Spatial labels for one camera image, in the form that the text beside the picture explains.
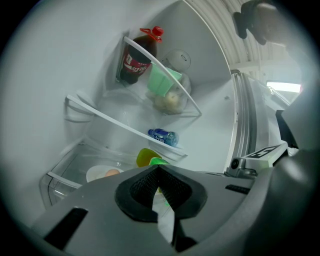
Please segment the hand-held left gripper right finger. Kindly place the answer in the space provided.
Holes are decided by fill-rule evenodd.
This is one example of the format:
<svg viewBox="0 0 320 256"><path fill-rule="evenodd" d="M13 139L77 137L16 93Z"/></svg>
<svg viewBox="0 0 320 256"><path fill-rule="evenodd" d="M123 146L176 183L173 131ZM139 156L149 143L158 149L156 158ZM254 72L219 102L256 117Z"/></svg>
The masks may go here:
<svg viewBox="0 0 320 256"><path fill-rule="evenodd" d="M172 245L182 252L199 244L236 211L252 179L189 171L170 165L157 168L158 186L174 211Z"/></svg>

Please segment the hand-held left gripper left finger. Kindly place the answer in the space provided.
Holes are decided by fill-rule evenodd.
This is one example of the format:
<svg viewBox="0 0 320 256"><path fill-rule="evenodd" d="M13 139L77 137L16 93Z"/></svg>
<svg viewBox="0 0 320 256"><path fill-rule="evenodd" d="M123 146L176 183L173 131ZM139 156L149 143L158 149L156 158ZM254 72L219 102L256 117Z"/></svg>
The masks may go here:
<svg viewBox="0 0 320 256"><path fill-rule="evenodd" d="M118 185L145 170L136 168L81 186L47 209L32 230L44 239L73 209L84 209L85 217L62 252L72 256L171 256L173 248L157 223L131 219L115 201Z"/></svg>

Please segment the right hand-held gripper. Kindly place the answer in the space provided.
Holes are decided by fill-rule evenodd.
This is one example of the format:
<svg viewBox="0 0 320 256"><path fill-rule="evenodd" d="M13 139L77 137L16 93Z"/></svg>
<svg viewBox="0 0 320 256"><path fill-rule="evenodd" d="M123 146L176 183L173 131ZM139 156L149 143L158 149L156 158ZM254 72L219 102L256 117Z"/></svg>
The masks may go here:
<svg viewBox="0 0 320 256"><path fill-rule="evenodd" d="M234 157L224 174L227 177L257 177L264 170L271 168L282 157L288 156L288 144L267 146L243 157Z"/></svg>

